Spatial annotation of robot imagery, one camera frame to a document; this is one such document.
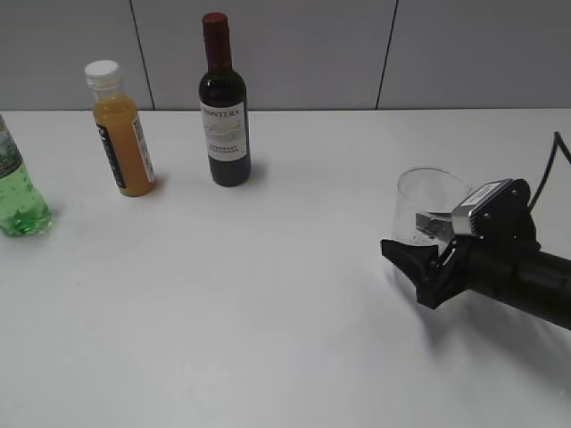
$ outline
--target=wine bottle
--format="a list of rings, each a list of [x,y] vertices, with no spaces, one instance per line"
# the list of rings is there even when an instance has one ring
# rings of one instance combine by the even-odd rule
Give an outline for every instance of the wine bottle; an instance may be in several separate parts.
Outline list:
[[[246,85],[232,69],[228,17],[203,17],[208,71],[198,87],[212,179],[219,185],[241,185],[250,176],[250,141]]]

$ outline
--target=clear glass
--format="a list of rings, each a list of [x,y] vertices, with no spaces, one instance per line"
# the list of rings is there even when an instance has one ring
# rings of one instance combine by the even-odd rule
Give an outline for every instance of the clear glass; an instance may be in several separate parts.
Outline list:
[[[451,172],[417,167],[397,183],[393,238],[409,245],[435,245],[442,252],[453,237],[450,213],[471,187]]]

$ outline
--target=juice bottle label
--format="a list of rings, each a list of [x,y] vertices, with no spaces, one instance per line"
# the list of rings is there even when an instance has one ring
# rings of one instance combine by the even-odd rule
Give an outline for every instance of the juice bottle label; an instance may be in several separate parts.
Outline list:
[[[237,161],[248,154],[244,103],[210,107],[201,103],[208,155],[217,161]]]
[[[138,116],[133,120],[133,131],[135,131],[135,138],[137,139],[137,145],[141,153],[141,160],[145,167],[146,179],[149,180],[149,183],[152,183],[154,181],[153,164],[151,163],[151,156],[149,156],[149,150],[146,147],[145,134],[143,134],[143,128],[141,127],[141,121]]]
[[[0,116],[0,178],[12,174],[21,163],[20,151]]]
[[[109,137],[109,131],[106,127],[99,125],[98,123],[96,125],[99,128],[99,136],[101,137],[105,153],[107,153],[107,159],[111,165],[111,170],[113,171],[115,182],[117,183],[118,187],[124,189],[127,186],[125,185],[125,180],[123,179],[123,174],[121,173],[121,168],[119,166],[119,162],[117,161],[117,156],[115,155],[115,150],[113,149],[113,144]]]

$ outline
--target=black cable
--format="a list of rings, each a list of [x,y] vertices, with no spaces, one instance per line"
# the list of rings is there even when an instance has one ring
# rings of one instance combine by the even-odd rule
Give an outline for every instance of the black cable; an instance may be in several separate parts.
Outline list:
[[[553,167],[553,161],[555,160],[555,155],[557,154],[557,148],[561,149],[567,161],[571,164],[571,152],[567,149],[567,146],[563,142],[563,138],[561,138],[561,134],[556,131],[553,136],[553,146],[551,147],[550,157],[547,160],[547,166],[545,167],[545,171],[543,172],[542,181],[537,186],[537,190],[535,191],[534,197],[532,198],[531,202],[529,202],[529,210],[533,210],[537,200],[542,195],[543,188],[547,183],[547,179],[550,176],[551,168]]]

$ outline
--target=plastic bottle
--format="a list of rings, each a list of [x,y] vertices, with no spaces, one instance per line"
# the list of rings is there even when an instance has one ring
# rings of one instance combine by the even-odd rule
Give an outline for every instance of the plastic bottle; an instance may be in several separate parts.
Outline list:
[[[32,185],[20,151],[0,116],[0,230],[5,235],[32,235],[51,219],[46,201]]]
[[[127,196],[151,192],[155,186],[153,165],[135,102],[123,92],[119,64],[92,62],[85,73],[95,95],[95,124],[120,192]]]

